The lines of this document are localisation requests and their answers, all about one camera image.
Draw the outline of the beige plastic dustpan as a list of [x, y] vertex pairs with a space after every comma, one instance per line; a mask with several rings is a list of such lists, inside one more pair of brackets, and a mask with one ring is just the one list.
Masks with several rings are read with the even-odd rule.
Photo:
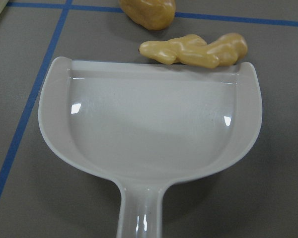
[[60, 159], [118, 186], [117, 237], [159, 238], [166, 190], [242, 159], [259, 135], [262, 99], [249, 62], [204, 69], [58, 57], [38, 120]]

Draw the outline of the yellow toy ginger root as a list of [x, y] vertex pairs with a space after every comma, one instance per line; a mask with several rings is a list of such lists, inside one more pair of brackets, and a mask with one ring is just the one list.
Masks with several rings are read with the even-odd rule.
[[231, 66], [248, 52], [243, 36], [228, 33], [208, 44], [195, 34], [167, 41], [147, 41], [140, 45], [141, 55], [162, 64], [182, 63], [204, 68]]

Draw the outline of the brown toy potato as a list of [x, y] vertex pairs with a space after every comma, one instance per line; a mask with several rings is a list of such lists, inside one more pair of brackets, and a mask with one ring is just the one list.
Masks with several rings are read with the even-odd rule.
[[163, 30], [174, 20], [174, 0], [119, 0], [122, 11], [136, 24], [148, 30]]

